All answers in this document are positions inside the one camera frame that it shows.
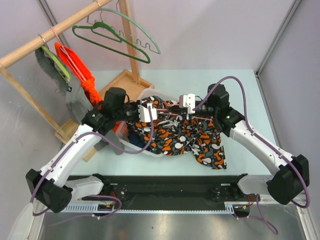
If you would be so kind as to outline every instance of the patterned fabric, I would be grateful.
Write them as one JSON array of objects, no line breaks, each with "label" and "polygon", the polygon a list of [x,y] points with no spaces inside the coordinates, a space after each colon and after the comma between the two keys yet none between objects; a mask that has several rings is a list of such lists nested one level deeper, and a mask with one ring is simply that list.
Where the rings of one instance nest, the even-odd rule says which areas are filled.
[{"label": "patterned fabric", "polygon": [[[163,101],[158,96],[141,100],[146,107],[153,103],[157,109],[166,109],[177,102]],[[154,134],[150,144],[151,152],[175,156],[192,152],[196,160],[213,169],[226,169],[225,151],[220,133],[211,120],[183,119],[180,115],[168,115],[169,111],[158,110],[158,119],[153,121]],[[129,122],[141,140],[147,142],[151,136],[151,125],[146,122]]]}]

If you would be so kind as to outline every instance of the wooden rod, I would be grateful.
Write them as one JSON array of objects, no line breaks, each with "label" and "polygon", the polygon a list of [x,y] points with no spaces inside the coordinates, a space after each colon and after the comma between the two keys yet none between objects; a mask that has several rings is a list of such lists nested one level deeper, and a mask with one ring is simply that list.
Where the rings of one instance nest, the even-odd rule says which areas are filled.
[{"label": "wooden rod", "polygon": [[68,135],[62,128],[53,120],[53,118],[40,106],[40,104],[21,86],[10,72],[0,64],[0,74],[20,93],[20,95],[66,140],[69,140]]},{"label": "wooden rod", "polygon": [[[73,14],[72,16],[68,17],[64,21],[58,23],[54,26],[54,30],[57,34],[63,33],[65,30],[71,28],[73,25],[81,21],[82,19],[86,18],[88,15],[92,14],[94,11],[100,9],[100,6],[104,6],[107,3],[111,2],[112,0],[96,0],[90,3],[88,6],[83,8],[82,10],[78,11],[77,13]],[[54,32],[49,29],[41,34],[46,42],[54,39],[56,35]],[[13,52],[9,53],[8,55],[4,56],[0,59],[0,64],[7,69],[12,64],[15,64],[20,59],[24,58],[28,54],[32,53],[36,49],[40,48],[44,44],[41,37],[37,36],[30,42],[26,43],[25,45],[19,47],[18,49],[14,50]]]},{"label": "wooden rod", "polygon": [[[130,3],[129,0],[119,0],[119,8],[120,12],[123,13],[124,15],[127,15],[129,18],[131,18],[131,11],[130,11]],[[131,22],[128,21],[126,18],[122,17],[122,25],[124,29],[124,35],[127,38],[128,42],[133,43],[133,38],[134,38],[134,32],[132,30]],[[137,56],[136,49],[134,49],[130,45],[126,45],[128,49],[128,54],[131,56]],[[141,84],[140,81],[140,72],[139,72],[139,65],[138,61],[130,58],[130,65],[131,65],[131,71],[132,71],[132,78],[133,81],[136,84]]]}]

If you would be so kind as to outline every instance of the orange garment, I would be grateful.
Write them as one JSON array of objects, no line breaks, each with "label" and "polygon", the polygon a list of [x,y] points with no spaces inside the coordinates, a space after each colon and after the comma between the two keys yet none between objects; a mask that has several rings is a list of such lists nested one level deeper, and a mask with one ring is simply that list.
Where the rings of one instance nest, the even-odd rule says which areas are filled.
[{"label": "orange garment", "polygon": [[66,52],[69,54],[72,61],[75,63],[76,67],[79,69],[81,74],[72,66],[67,55],[62,50],[62,45],[59,42],[54,43],[56,54],[60,57],[60,59],[64,62],[64,64],[68,65],[73,73],[80,80],[81,86],[83,87],[84,93],[89,99],[92,106],[95,106],[98,102],[101,102],[102,99],[100,97],[99,92],[95,88],[95,77],[92,75],[91,71],[84,62],[78,57],[78,55],[71,50],[70,48],[64,46]]}]

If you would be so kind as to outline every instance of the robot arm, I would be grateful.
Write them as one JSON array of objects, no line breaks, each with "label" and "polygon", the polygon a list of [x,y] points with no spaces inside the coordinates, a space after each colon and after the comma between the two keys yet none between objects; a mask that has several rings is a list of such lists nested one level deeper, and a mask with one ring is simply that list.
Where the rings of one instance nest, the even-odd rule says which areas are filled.
[{"label": "robot arm", "polygon": [[[87,151],[102,139],[101,135],[112,131],[118,121],[150,122],[149,110],[139,102],[124,103],[125,97],[124,89],[108,90],[104,101],[85,115],[82,124],[59,153],[39,171],[31,169],[26,174],[31,193],[54,213],[62,211],[72,200],[98,195],[103,190],[105,179],[98,174],[67,181]],[[156,120],[157,110],[151,105],[148,107],[152,108],[152,119]]]},{"label": "robot arm", "polygon": [[188,102],[195,101],[194,94],[183,95],[180,97],[180,108],[187,107],[184,110],[187,117],[189,114],[213,117],[213,124],[219,132],[246,147],[271,173],[271,176],[243,177],[238,183],[243,193],[269,194],[280,204],[286,205],[309,186],[309,162],[303,155],[295,157],[256,132],[248,120],[230,106],[229,93],[224,85],[210,85],[208,95],[207,101],[198,109],[192,106],[198,106],[199,102]]},{"label": "robot arm", "polygon": [[[84,154],[101,140],[101,137],[95,134],[96,132],[105,135],[113,129],[118,121],[150,122],[148,109],[139,105],[139,102],[124,103],[125,96],[124,89],[111,88],[108,90],[104,101],[86,114],[82,125],[58,155],[43,166],[40,171],[31,169],[27,173],[26,179],[31,193],[36,192],[36,199],[54,213],[62,211],[73,199],[98,195],[102,191],[105,182],[103,177],[99,175],[67,181]],[[305,184],[309,185],[308,160],[302,155],[294,157],[261,136],[270,146],[281,153],[279,156],[270,146],[257,139],[256,132],[252,133],[247,128],[244,116],[230,107],[229,94],[223,85],[220,84],[217,91],[198,110],[194,109],[196,103],[194,94],[180,96],[180,114],[185,115],[187,119],[189,115],[213,117],[213,123],[219,132],[246,147],[274,176],[273,178],[263,176],[255,181],[250,179],[250,176],[245,176],[238,183],[245,194],[269,193],[276,201],[285,205],[303,190],[297,174],[281,156],[290,160],[298,169]],[[151,109],[151,115],[154,120],[157,119],[155,108]]]}]

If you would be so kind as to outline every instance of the table surface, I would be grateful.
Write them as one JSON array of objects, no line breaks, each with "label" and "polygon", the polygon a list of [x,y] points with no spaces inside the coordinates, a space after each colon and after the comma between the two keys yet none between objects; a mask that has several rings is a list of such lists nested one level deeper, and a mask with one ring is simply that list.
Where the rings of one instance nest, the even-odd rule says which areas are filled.
[{"label": "table surface", "polygon": [[[102,89],[106,79],[112,80],[120,71],[94,71],[96,88]],[[242,70],[143,70],[141,77],[161,91],[177,98],[179,95],[194,93],[204,97],[210,84],[225,76],[238,77],[244,85],[248,119],[258,132],[275,142],[267,112],[251,69]],[[230,95],[230,105],[244,112],[242,92],[236,81],[228,79],[223,83]],[[221,134],[224,144],[227,169],[214,170],[201,165],[191,153],[178,156],[150,157],[145,154],[115,155],[109,147],[98,151],[89,162],[81,161],[73,175],[148,175],[148,176],[220,176],[270,174],[267,168],[247,149],[236,141]]]},{"label": "table surface", "polygon": [[[87,216],[50,226],[76,216],[46,213],[39,240],[305,240],[297,208],[272,204],[262,211],[279,231],[273,235],[257,219],[236,220],[230,214],[116,213],[97,220]],[[257,207],[251,216],[259,216]]]}]

